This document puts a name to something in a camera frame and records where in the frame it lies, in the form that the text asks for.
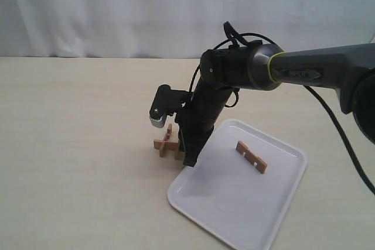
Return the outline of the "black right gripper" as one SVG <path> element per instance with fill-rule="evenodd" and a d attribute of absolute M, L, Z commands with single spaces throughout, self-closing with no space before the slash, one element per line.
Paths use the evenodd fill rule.
<path fill-rule="evenodd" d="M 180 148 L 185 153 L 183 165 L 194 167 L 214 124 L 236 88 L 216 88 L 199 79 L 191 99 L 176 115 L 179 125 Z"/>

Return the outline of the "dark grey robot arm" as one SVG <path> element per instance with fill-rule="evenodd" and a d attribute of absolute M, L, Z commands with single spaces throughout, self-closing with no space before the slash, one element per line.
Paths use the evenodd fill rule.
<path fill-rule="evenodd" d="M 198 82 L 177 116 L 184 165 L 196 164 L 232 94 L 271 91 L 282 83 L 335 90 L 341 111 L 353 114 L 364 136 L 374 140 L 374 44 L 285 52 L 275 43 L 246 41 L 229 23 L 224 32 L 231 45 L 202 54 Z"/>

